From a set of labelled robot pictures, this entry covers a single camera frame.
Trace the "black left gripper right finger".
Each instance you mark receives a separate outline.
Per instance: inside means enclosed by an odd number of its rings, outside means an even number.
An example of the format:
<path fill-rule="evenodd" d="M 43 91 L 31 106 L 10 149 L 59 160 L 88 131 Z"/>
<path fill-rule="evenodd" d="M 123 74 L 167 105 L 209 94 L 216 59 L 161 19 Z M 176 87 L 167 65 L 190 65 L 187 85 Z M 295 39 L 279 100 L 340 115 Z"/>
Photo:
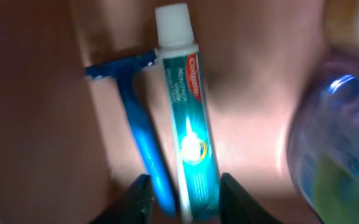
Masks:
<path fill-rule="evenodd" d="M 219 211 L 221 224 L 282 224 L 229 173 L 221 176 Z"/>

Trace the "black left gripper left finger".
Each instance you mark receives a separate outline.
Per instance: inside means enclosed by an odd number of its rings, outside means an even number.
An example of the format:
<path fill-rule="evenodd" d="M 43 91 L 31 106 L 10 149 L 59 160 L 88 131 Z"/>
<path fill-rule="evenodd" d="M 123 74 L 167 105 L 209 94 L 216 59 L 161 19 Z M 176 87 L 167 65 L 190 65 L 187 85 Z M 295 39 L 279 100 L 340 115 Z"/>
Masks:
<path fill-rule="evenodd" d="M 154 201 L 151 176 L 142 174 L 90 224 L 148 224 Z"/>

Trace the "clear pump bottle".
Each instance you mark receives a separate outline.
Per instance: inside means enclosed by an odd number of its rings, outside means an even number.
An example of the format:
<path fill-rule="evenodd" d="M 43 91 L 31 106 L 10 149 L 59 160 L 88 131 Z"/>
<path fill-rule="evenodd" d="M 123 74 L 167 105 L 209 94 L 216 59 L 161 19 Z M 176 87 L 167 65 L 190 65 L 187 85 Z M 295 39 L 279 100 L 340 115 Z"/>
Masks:
<path fill-rule="evenodd" d="M 359 223 L 359 54 L 324 57 L 292 120 L 287 162 L 322 223 Z"/>

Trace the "blue disposable razor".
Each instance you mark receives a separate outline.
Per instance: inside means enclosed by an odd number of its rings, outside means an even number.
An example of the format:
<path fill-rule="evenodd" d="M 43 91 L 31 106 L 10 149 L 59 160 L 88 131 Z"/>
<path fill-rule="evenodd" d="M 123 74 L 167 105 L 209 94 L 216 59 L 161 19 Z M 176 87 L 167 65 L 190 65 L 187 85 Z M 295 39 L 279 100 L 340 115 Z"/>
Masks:
<path fill-rule="evenodd" d="M 146 171 L 151 176 L 159 206 L 165 214 L 174 216 L 177 206 L 170 175 L 151 119 L 141 106 L 133 85 L 135 75 L 142 69 L 154 65 L 156 60 L 155 51 L 150 50 L 140 55 L 88 66 L 85 68 L 85 74 L 92 80 L 112 78 L 116 81 L 131 133 Z"/>

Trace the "teal toothpaste tube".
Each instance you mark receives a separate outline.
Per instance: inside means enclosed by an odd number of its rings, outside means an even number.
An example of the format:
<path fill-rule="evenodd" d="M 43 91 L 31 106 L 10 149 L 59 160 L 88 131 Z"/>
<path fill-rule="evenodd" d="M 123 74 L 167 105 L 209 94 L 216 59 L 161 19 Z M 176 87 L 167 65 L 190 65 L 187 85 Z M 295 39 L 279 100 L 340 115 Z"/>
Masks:
<path fill-rule="evenodd" d="M 186 3 L 157 7 L 155 14 L 157 58 L 169 98 L 182 219 L 184 223 L 207 221 L 219 214 L 220 176 L 210 134 L 199 46 Z"/>

